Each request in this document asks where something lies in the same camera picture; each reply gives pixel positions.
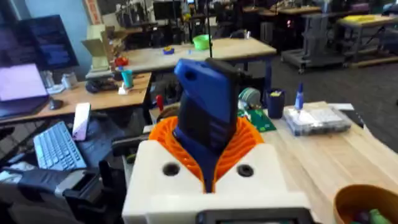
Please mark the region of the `right gripper white and orange left finger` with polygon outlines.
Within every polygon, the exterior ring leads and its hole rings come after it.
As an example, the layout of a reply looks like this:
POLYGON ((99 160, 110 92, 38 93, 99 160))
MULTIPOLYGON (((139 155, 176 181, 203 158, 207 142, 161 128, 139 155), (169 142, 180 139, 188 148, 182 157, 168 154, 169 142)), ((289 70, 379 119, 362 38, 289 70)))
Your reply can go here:
POLYGON ((177 122, 176 116, 163 119, 139 144, 127 190, 129 199, 205 192, 198 164, 173 136, 177 122))

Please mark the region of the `right gripper white and orange right finger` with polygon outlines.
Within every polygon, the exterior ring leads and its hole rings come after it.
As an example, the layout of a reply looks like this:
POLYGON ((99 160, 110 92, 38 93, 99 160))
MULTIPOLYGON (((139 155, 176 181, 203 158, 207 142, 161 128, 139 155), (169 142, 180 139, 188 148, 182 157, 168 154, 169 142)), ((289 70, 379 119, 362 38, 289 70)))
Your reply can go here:
POLYGON ((276 149, 245 118, 238 118, 236 132, 215 166, 213 191, 282 192, 287 184, 276 149))

